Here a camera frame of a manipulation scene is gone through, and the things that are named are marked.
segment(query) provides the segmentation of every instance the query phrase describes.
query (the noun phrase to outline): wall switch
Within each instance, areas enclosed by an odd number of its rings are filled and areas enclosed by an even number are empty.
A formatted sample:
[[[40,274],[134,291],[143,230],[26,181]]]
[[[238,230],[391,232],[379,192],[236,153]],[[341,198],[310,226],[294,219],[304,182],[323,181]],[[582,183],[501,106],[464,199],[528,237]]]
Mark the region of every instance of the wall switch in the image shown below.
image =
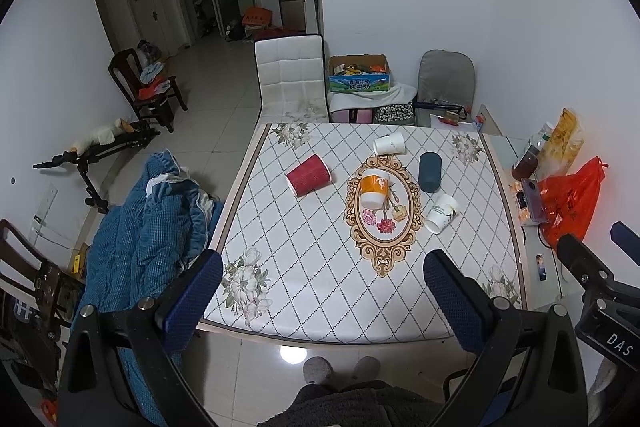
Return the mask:
[[[29,233],[27,234],[27,241],[29,241],[33,246],[36,244],[36,240],[38,239],[38,233],[42,228],[42,224],[44,223],[45,217],[49,214],[49,209],[53,204],[53,198],[56,197],[58,193],[58,189],[55,188],[52,184],[49,184],[47,187],[47,191],[44,193],[42,197],[42,201],[40,202],[40,206],[38,207],[36,213],[33,216],[33,220],[31,221],[31,226],[29,228]]]

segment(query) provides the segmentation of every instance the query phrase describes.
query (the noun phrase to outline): pink flower print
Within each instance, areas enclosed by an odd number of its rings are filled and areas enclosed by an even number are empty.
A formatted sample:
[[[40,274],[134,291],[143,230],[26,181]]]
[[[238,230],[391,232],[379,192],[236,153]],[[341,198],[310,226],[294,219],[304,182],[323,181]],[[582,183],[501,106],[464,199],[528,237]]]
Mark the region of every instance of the pink flower print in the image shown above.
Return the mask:
[[[396,224],[393,220],[384,218],[380,219],[377,224],[378,230],[382,233],[392,233],[396,229]]]
[[[365,208],[362,211],[362,220],[367,223],[367,225],[375,225],[375,223],[378,221],[378,218],[376,217],[376,214],[371,212],[368,208]]]

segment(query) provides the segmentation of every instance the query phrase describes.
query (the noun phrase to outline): white cup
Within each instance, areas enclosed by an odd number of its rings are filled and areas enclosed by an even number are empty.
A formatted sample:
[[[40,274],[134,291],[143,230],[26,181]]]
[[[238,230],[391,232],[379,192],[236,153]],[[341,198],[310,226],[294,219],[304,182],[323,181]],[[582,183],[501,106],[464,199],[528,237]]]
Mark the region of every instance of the white cup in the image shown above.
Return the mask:
[[[396,131],[388,136],[380,137],[373,142],[373,152],[376,156],[404,153],[404,136]]]
[[[460,206],[455,199],[446,194],[441,194],[438,201],[431,207],[429,214],[427,214],[424,225],[429,232],[440,233],[451,222],[459,209]]]
[[[389,189],[389,173],[382,169],[367,169],[362,173],[360,206],[380,210],[385,204]]]

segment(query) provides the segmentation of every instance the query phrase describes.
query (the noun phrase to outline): blue blanket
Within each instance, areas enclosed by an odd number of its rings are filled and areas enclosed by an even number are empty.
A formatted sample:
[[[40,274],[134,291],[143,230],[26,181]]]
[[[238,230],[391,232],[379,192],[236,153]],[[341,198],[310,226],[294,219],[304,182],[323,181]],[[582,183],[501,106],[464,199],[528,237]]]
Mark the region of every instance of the blue blanket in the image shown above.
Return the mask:
[[[167,178],[155,184],[149,181]],[[198,184],[182,178],[169,151],[152,155],[123,206],[107,214],[87,256],[86,290],[78,309],[93,304],[100,312],[128,310],[143,297],[157,298],[207,248],[222,213],[208,208]],[[143,415],[165,425],[130,349],[120,360]],[[174,363],[180,354],[173,353]]]

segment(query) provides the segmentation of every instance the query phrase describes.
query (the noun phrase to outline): gray slipper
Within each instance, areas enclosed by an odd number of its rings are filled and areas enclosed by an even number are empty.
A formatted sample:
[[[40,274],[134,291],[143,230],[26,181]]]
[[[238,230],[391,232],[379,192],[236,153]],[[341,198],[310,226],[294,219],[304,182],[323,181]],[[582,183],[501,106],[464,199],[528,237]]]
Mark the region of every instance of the gray slipper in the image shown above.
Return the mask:
[[[362,357],[353,368],[352,380],[369,382],[376,380],[380,374],[380,361],[374,357]]]
[[[334,375],[331,364],[323,357],[312,357],[302,367],[306,383],[327,383]]]

